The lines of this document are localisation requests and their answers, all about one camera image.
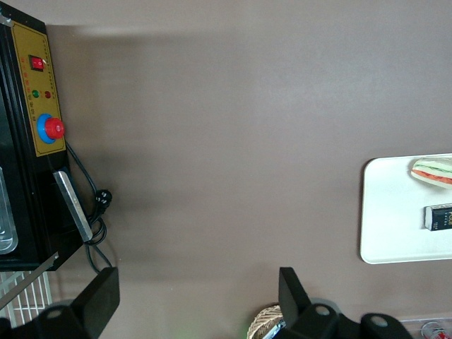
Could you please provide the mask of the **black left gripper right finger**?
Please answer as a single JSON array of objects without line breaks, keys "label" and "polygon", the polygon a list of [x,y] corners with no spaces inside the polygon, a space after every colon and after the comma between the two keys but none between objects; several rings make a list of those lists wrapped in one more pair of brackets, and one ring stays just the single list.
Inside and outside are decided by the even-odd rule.
[{"label": "black left gripper right finger", "polygon": [[285,321],[279,338],[336,337],[338,314],[330,305],[313,303],[291,267],[280,268],[278,301]]}]

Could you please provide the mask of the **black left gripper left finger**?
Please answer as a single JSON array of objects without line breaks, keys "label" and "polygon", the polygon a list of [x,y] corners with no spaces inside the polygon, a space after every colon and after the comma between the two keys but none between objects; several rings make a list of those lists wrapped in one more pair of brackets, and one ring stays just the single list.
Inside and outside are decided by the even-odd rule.
[{"label": "black left gripper left finger", "polygon": [[105,268],[71,302],[35,321],[38,338],[99,338],[119,306],[119,270]]}]

